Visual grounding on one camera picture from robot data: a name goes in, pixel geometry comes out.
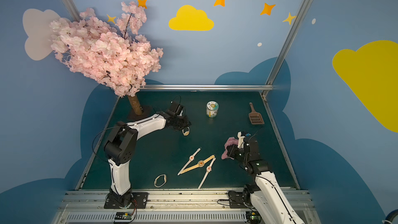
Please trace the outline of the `cream looped watch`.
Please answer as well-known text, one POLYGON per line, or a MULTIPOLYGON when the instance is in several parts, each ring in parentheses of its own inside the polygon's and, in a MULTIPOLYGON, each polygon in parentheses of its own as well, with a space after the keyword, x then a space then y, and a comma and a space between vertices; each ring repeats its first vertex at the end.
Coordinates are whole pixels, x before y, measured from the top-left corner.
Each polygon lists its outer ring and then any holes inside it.
POLYGON ((190 128, 189 128, 189 127, 184 128, 184 129, 182 130, 182 133, 183 133, 184 136, 188 136, 188 135, 190 134, 190 128))
POLYGON ((166 174, 161 174, 159 176, 157 176, 154 180, 153 185, 156 188, 161 188, 163 187, 165 184, 167 183, 167 175, 166 174))

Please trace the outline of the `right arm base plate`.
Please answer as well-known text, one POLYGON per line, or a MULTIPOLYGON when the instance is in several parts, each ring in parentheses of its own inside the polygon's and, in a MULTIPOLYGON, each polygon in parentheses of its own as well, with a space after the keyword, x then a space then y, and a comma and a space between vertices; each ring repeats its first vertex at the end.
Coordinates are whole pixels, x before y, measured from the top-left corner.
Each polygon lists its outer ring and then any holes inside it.
POLYGON ((227 192, 230 208, 257 209, 258 207, 269 207, 269 201, 266 200, 262 191, 233 191, 227 192))

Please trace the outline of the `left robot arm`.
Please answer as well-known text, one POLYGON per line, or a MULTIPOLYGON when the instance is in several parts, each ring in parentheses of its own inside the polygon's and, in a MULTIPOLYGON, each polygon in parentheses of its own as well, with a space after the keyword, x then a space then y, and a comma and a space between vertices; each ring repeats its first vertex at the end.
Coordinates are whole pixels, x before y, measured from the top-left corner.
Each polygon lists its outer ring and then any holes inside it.
POLYGON ((170 116, 166 113, 155 114, 136 122, 117 122, 104 146, 112 180, 104 208, 134 207, 129 170, 131 158, 140 138, 164 128, 172 128, 176 131, 188 130, 190 125, 187 116, 170 116))

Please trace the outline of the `pink cloth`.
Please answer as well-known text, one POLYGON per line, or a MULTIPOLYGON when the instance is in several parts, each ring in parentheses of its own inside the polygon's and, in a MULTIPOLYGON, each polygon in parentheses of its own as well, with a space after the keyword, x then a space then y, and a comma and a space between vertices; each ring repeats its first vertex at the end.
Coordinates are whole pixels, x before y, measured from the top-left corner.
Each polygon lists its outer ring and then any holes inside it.
POLYGON ((230 157, 229 154, 231 153, 231 149, 233 145, 238 145, 238 140, 234 137, 230 137, 228 138, 228 140, 226 141, 225 145, 224 145, 224 152, 221 155, 221 159, 225 160, 225 159, 232 159, 234 160, 234 158, 230 157))

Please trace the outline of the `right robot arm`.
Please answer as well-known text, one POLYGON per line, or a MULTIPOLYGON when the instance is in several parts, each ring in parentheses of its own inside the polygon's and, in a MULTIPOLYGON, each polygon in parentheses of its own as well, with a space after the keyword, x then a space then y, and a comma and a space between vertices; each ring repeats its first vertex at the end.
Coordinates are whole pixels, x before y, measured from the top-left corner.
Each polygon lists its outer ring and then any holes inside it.
POLYGON ((254 179, 254 185, 246 185, 243 203, 255 208, 266 224, 303 224, 277 182, 271 166, 261 158, 259 144, 253 136, 229 138, 224 145, 222 159, 234 159, 242 163, 244 170, 254 179))

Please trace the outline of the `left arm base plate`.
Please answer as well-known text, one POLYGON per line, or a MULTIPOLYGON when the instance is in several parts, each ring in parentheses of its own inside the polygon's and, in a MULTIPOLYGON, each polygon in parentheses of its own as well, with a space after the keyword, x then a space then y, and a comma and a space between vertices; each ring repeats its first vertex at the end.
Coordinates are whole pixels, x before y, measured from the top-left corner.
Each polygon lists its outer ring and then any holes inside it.
POLYGON ((120 196, 111 190, 106 196, 104 209, 145 209, 147 201, 147 192, 128 191, 120 196))

